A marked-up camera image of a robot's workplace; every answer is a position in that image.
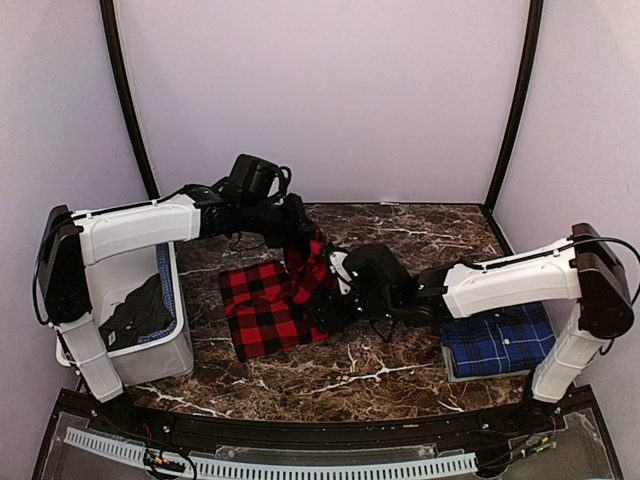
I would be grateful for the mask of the red black plaid shirt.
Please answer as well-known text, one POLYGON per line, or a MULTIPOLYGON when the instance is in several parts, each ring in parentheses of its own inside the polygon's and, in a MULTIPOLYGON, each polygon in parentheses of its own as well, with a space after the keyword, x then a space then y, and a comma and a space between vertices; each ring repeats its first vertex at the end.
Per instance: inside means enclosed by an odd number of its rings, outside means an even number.
POLYGON ((219 288, 239 361, 290 350, 327 338, 305 312, 310 302, 338 290, 323 257, 324 233, 283 247, 282 261, 269 260, 219 274, 219 288))

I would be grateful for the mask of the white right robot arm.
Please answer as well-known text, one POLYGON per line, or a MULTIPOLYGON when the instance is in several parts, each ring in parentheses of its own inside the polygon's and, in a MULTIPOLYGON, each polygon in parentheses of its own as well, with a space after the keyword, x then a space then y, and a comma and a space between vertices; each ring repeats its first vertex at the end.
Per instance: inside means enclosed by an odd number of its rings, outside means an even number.
POLYGON ((531 396, 510 413, 511 426, 530 434, 547 420, 548 403, 559 402, 589 362, 634 324, 639 292, 629 288, 616 246, 637 251, 578 223, 569 236, 539 249, 485 262, 457 260, 417 275, 382 243, 351 251, 332 247, 324 258, 337 284, 314 293, 305 311, 330 332, 359 319, 426 327, 535 304, 571 303, 554 344, 530 370, 531 396))

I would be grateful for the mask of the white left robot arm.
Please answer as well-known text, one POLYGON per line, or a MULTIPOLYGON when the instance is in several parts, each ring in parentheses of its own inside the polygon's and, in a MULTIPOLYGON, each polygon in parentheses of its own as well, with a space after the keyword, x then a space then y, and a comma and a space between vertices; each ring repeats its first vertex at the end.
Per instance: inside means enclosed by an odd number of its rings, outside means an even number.
POLYGON ((103 210, 60 205, 50 211, 36 257, 34 306, 59 336, 59 361, 106 402, 101 417, 117 434, 131 436, 141 427, 140 412, 118 397, 126 387, 193 369, 176 243, 257 233, 280 248, 301 238, 311 223, 301 197, 289 192, 290 181, 289 168, 242 154, 212 186, 188 184, 161 199, 103 210), (176 325, 160 339, 109 351, 99 328, 129 292, 158 273, 159 245, 167 247, 176 325))

